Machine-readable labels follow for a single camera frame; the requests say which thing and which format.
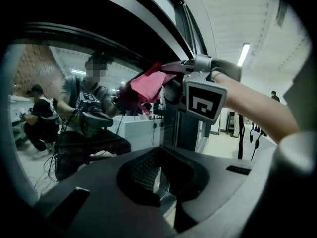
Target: ceiling light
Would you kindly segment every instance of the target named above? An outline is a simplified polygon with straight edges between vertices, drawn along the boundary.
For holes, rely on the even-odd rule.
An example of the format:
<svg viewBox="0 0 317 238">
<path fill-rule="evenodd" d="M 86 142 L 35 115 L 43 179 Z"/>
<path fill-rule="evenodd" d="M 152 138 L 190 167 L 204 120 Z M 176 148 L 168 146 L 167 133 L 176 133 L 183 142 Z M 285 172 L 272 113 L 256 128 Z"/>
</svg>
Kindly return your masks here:
<svg viewBox="0 0 317 238">
<path fill-rule="evenodd" d="M 86 75 L 86 73 L 85 73 L 84 71 L 80 71 L 80 70 L 72 69 L 71 72 L 72 72 L 72 73 L 81 74 L 81 75 Z"/>
<path fill-rule="evenodd" d="M 238 61 L 238 66 L 242 66 L 243 65 L 244 60 L 246 59 L 247 54 L 249 52 L 249 48 L 250 48 L 250 43 L 244 43 L 243 44 L 241 56 L 240 56 L 239 61 Z"/>
</svg>

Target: brick wall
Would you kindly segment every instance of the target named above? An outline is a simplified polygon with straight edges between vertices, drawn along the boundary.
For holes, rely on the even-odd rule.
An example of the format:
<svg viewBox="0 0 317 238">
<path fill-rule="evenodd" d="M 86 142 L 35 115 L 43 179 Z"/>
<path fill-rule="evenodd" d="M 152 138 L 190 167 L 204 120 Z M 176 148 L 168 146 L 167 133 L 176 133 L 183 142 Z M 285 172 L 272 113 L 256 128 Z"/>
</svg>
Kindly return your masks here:
<svg viewBox="0 0 317 238">
<path fill-rule="evenodd" d="M 48 46 L 26 44 L 11 93 L 26 97 L 26 91 L 39 84 L 48 98 L 58 98 L 63 80 L 64 76 Z"/>
</svg>

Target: white ceiling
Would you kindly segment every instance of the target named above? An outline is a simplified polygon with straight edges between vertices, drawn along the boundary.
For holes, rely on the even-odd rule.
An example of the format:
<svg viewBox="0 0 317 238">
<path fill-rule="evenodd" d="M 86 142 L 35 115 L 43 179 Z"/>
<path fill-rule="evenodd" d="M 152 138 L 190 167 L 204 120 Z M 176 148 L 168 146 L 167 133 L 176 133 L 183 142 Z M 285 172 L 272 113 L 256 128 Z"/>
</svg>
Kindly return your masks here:
<svg viewBox="0 0 317 238">
<path fill-rule="evenodd" d="M 237 63 L 243 43 L 251 44 L 244 71 L 296 74 L 311 50 L 306 31 L 290 6 L 282 27 L 275 22 L 279 0 L 185 2 L 202 32 L 209 55 Z"/>
<path fill-rule="evenodd" d="M 80 76 L 80 74 L 72 73 L 72 69 L 85 72 L 85 62 L 90 54 L 55 47 L 50 47 L 50 50 L 65 76 Z M 138 74 L 137 71 L 115 62 L 108 64 L 107 67 L 106 77 L 101 79 L 100 85 L 108 89 L 117 89 L 122 82 L 127 82 Z"/>
</svg>

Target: red cloth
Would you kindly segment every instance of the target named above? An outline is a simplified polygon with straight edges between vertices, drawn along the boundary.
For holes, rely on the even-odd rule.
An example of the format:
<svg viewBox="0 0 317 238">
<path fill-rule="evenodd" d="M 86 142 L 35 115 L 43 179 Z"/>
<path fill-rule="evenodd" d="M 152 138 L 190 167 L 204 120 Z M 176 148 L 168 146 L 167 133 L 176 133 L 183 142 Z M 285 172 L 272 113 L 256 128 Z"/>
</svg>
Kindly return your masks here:
<svg viewBox="0 0 317 238">
<path fill-rule="evenodd" d="M 154 103 L 160 98 L 159 93 L 162 89 L 162 86 L 176 76 L 168 75 L 162 71 L 159 71 L 161 66 L 162 64 L 157 62 L 142 76 L 131 81 L 132 90 L 138 93 L 138 106 L 148 115 L 150 112 L 145 107 L 141 106 L 141 102 Z"/>
</svg>

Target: black pants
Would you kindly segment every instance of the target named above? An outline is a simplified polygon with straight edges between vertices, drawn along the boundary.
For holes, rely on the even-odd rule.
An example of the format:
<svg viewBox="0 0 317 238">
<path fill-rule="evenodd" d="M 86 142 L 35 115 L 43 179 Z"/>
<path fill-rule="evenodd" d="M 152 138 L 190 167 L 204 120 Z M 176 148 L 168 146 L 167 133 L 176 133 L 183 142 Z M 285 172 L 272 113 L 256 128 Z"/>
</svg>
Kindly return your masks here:
<svg viewBox="0 0 317 238">
<path fill-rule="evenodd" d="M 88 164 L 90 155 L 100 151 L 112 154 L 131 152 L 130 143 L 109 130 L 100 130 L 94 137 L 85 137 L 77 132 L 64 132 L 55 144 L 56 178 L 62 181 L 75 173 L 82 164 Z"/>
<path fill-rule="evenodd" d="M 46 149 L 45 144 L 40 141 L 40 139 L 44 140 L 44 134 L 36 125 L 31 126 L 28 123 L 25 123 L 24 132 L 36 149 L 39 151 L 44 151 Z"/>
</svg>

